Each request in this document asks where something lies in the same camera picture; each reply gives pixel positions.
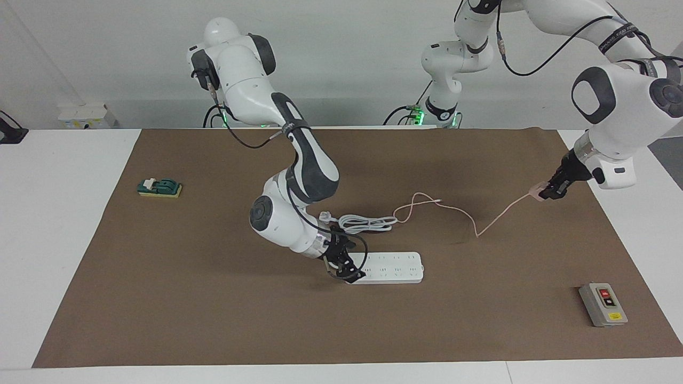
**white table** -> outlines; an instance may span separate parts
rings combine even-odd
[[[0,146],[0,383],[683,383],[678,357],[30,369],[139,133],[31,131]],[[568,147],[581,133],[560,132]],[[683,191],[649,150],[635,165],[635,187],[590,185],[683,340]]]

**cable connector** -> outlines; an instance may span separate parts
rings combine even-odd
[[[282,135],[282,131],[277,131],[276,133],[273,133],[273,134],[268,138],[268,140],[273,140],[274,138],[276,138],[276,137],[278,137],[278,136],[280,136],[280,135]]]
[[[216,94],[216,88],[214,88],[213,84],[210,81],[207,81],[206,87],[209,89],[209,92],[211,93],[211,98],[214,99],[216,105],[220,105],[220,103],[218,102],[218,95]]]
[[[505,60],[505,42],[503,41],[503,35],[500,31],[496,32],[496,39],[498,40],[498,52],[501,53],[503,60]]]

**power socket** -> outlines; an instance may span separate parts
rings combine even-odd
[[[363,262],[363,253],[350,253],[356,265]],[[363,269],[365,277],[357,284],[416,284],[422,281],[424,267],[417,252],[370,252]]]
[[[119,128],[119,122],[106,105],[86,104],[81,107],[59,107],[59,121],[67,129],[110,129]]]

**pink cable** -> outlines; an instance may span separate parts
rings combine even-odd
[[[417,203],[416,203],[416,202],[415,202],[415,198],[416,198],[418,195],[424,196],[424,197],[428,198],[429,200],[424,201],[424,202],[417,202]],[[514,206],[515,204],[521,202],[522,200],[524,200],[525,197],[528,197],[528,196],[531,196],[531,194],[527,193],[526,195],[524,195],[524,196],[518,198],[517,200],[513,201],[509,206],[507,206],[507,208],[505,208],[505,209],[503,210],[503,212],[501,212],[500,215],[496,216],[496,218],[493,219],[493,221],[491,221],[491,223],[488,224],[481,232],[477,232],[477,223],[474,221],[474,218],[473,218],[472,216],[470,216],[469,213],[465,212],[464,210],[462,210],[462,209],[460,209],[460,208],[456,208],[456,207],[454,207],[454,206],[446,206],[446,205],[443,205],[443,204],[439,204],[439,203],[442,201],[441,199],[433,199],[433,198],[432,198],[431,196],[429,196],[428,194],[422,193],[422,192],[415,192],[415,194],[413,194],[413,198],[410,200],[410,204],[406,204],[406,205],[404,205],[404,206],[400,206],[400,207],[396,208],[396,209],[393,211],[393,216],[396,217],[396,212],[398,212],[399,210],[410,207],[410,210],[408,211],[408,216],[406,217],[405,220],[398,220],[398,218],[397,218],[398,223],[403,224],[403,223],[406,223],[406,222],[410,219],[410,216],[413,214],[413,207],[414,207],[414,206],[418,206],[418,205],[420,205],[420,204],[434,203],[434,204],[436,204],[437,206],[440,206],[440,207],[442,207],[442,208],[454,209],[454,210],[457,210],[458,212],[464,213],[464,214],[465,214],[467,217],[469,217],[469,219],[472,221],[472,224],[474,225],[474,235],[475,235],[477,238],[479,238],[482,234],[484,234],[484,232],[486,232],[486,230],[487,230],[488,228],[491,228],[491,226],[492,226],[496,221],[498,221],[498,219],[500,219],[500,218],[501,218],[501,217],[502,217],[510,208],[512,208],[512,206]]]

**white wall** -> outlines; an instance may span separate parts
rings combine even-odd
[[[313,125],[380,124],[414,102],[429,81],[423,47],[452,40],[458,1],[431,0],[0,0],[26,24],[87,102],[107,103],[124,127],[199,126],[210,98],[189,77],[185,50],[214,16],[266,36],[277,57],[274,87]],[[683,39],[680,0],[613,0],[662,52]],[[564,38],[545,35],[523,12],[504,14],[511,65],[538,65]],[[584,68],[606,62],[577,40],[539,74],[518,78],[498,55],[492,67],[460,77],[463,126],[587,128],[570,102]],[[29,128],[57,128],[68,103],[0,19],[0,107]]]

